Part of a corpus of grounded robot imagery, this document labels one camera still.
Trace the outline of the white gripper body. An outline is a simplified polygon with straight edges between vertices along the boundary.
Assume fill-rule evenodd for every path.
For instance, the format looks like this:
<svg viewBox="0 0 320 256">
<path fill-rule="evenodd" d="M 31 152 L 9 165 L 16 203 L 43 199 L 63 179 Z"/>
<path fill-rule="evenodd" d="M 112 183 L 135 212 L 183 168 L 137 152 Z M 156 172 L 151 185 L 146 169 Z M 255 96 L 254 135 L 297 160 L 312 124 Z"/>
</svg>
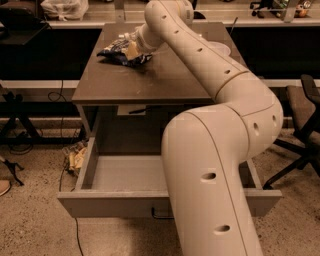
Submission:
<svg viewBox="0 0 320 256">
<path fill-rule="evenodd" d="M 151 31 L 147 24 L 137 28 L 135 41 L 139 51 L 142 53 L 152 53 L 164 43 L 157 34 Z"/>
</svg>

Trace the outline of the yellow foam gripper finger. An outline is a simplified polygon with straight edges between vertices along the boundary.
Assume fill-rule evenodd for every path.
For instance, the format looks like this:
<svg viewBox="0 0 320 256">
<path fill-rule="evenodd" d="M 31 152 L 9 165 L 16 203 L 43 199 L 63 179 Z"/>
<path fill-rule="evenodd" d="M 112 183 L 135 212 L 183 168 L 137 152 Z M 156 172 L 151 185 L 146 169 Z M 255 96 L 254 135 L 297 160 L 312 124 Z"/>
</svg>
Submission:
<svg viewBox="0 0 320 256">
<path fill-rule="evenodd" d="M 134 41 L 129 42 L 129 45 L 125 51 L 125 56 L 129 61 L 140 56 L 139 49 Z"/>
</svg>

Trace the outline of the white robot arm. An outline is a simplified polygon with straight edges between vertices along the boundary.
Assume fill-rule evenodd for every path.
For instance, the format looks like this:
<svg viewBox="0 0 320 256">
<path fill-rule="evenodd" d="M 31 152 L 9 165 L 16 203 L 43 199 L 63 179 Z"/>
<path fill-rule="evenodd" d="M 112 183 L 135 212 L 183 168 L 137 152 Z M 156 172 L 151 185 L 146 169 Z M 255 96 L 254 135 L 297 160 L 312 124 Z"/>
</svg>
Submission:
<svg viewBox="0 0 320 256">
<path fill-rule="evenodd" d="M 188 0 L 150 0 L 128 57 L 167 44 L 213 103 L 174 117 L 162 161 L 184 256 L 263 256 L 239 175 L 278 137 L 282 106 L 250 70 L 190 29 Z"/>
</svg>

